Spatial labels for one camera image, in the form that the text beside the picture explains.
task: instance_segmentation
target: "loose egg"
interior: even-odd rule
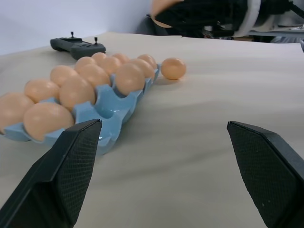
[[[137,58],[148,62],[152,66],[153,69],[157,69],[156,61],[152,56],[145,54],[145,55],[138,56]]]
[[[125,63],[129,62],[129,60],[130,60],[129,57],[126,56],[125,54],[118,53],[118,54],[114,54],[112,56],[115,58],[118,58],[122,64],[125,64]]]
[[[144,88],[144,72],[135,64],[126,63],[116,72],[115,84],[117,90],[127,96],[131,92]]]
[[[98,85],[111,85],[110,77],[105,72],[105,70],[95,64],[85,65],[79,70],[79,75],[88,81],[93,86],[93,88]]]
[[[135,59],[131,59],[129,61],[129,63],[133,63],[133,64],[137,65],[143,71],[145,78],[150,77],[150,78],[154,79],[155,72],[154,72],[152,66],[148,62],[146,62],[140,58],[135,58]]]
[[[51,81],[59,87],[70,77],[79,76],[78,73],[69,66],[59,65],[51,71]]]
[[[122,65],[122,63],[118,58],[111,56],[102,60],[98,65],[102,69],[104,69],[106,73],[110,76],[111,74],[114,74],[117,71],[117,69]]]
[[[95,104],[96,96],[94,88],[82,77],[73,77],[65,81],[59,91],[60,103],[72,111],[74,106],[84,102]]]
[[[73,126],[74,119],[65,107],[56,103],[42,102],[25,112],[23,125],[32,138],[43,141],[45,134]]]
[[[34,102],[23,93],[7,93],[0,97],[0,133],[8,126],[22,122],[24,113]]]
[[[59,98],[59,86],[48,79],[30,80],[25,84],[24,94],[35,103],[54,97]]]
[[[158,22],[155,19],[155,16],[159,13],[165,11],[167,8],[175,5],[178,2],[182,2],[184,0],[153,0],[152,7],[151,7],[151,18],[155,24],[163,28],[171,28],[170,25],[166,25],[164,23]]]
[[[78,59],[78,61],[75,64],[74,69],[75,69],[75,71],[79,72],[79,70],[81,68],[83,68],[85,65],[88,65],[88,64],[97,64],[97,63],[94,58],[82,57],[82,58]]]
[[[161,73],[169,80],[177,80],[183,77],[186,71],[186,64],[178,58],[165,59],[161,64]]]
[[[102,52],[97,52],[92,55],[92,58],[95,59],[97,65],[106,58],[106,54]]]

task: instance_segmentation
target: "joystick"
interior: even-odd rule
[[[91,44],[82,41],[81,38],[75,38],[74,32],[71,32],[70,38],[51,39],[51,47],[56,51],[67,51],[71,56],[78,60],[82,57],[91,57],[97,52],[105,53],[105,47],[97,43],[97,37],[94,38],[95,43]]]

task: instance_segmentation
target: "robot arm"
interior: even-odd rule
[[[164,28],[211,37],[289,30],[304,24],[302,0],[154,0],[151,17]]]

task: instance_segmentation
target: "game controller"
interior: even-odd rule
[[[91,57],[97,52],[105,53],[105,47],[97,43],[97,37],[95,37],[95,43],[91,44],[82,41],[81,38],[75,38],[73,32],[71,32],[71,35],[72,37],[70,38],[51,39],[51,47],[56,51],[69,52],[76,60],[85,56]]]

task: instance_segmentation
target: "blue egg carton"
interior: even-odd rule
[[[127,122],[132,116],[137,103],[149,91],[153,83],[158,77],[160,65],[157,65],[155,70],[154,80],[147,78],[143,90],[131,92],[128,96],[122,95],[115,86],[115,75],[111,75],[112,86],[100,85],[96,87],[96,103],[92,105],[90,102],[75,105],[72,114],[75,123],[81,123],[92,119],[100,119],[102,121],[102,129],[99,134],[99,142],[97,154],[103,155],[107,153],[115,144],[122,125]],[[50,98],[41,102],[59,101]],[[45,135],[43,141],[37,141],[29,136],[23,126],[23,123],[18,123],[5,128],[5,135],[2,137],[9,138],[14,141],[29,141],[52,146],[64,129],[60,129]]]

